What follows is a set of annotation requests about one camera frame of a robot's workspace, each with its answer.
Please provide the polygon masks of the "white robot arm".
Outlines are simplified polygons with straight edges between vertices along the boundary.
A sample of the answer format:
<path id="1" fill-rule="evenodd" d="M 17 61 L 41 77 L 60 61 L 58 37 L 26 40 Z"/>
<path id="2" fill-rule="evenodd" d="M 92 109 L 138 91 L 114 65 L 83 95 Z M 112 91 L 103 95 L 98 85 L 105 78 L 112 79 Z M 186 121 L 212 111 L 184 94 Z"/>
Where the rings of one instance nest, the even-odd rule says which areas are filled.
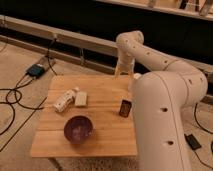
<path id="1" fill-rule="evenodd" d="M 139 171 L 192 171 L 181 110 L 201 101 L 203 72 L 175 56 L 144 45 L 140 31 L 117 36 L 115 74 L 132 78 L 132 113 Z"/>

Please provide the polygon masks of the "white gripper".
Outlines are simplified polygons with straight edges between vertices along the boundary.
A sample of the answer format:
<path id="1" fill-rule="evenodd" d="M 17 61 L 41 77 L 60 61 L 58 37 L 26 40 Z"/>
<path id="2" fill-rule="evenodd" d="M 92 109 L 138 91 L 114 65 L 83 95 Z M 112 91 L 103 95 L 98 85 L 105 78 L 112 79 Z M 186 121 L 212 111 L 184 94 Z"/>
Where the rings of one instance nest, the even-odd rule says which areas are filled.
<path id="1" fill-rule="evenodd" d="M 119 74 L 126 73 L 129 75 L 131 81 L 133 81 L 135 59 L 125 54 L 118 55 L 118 61 L 114 73 L 114 77 L 118 78 Z"/>

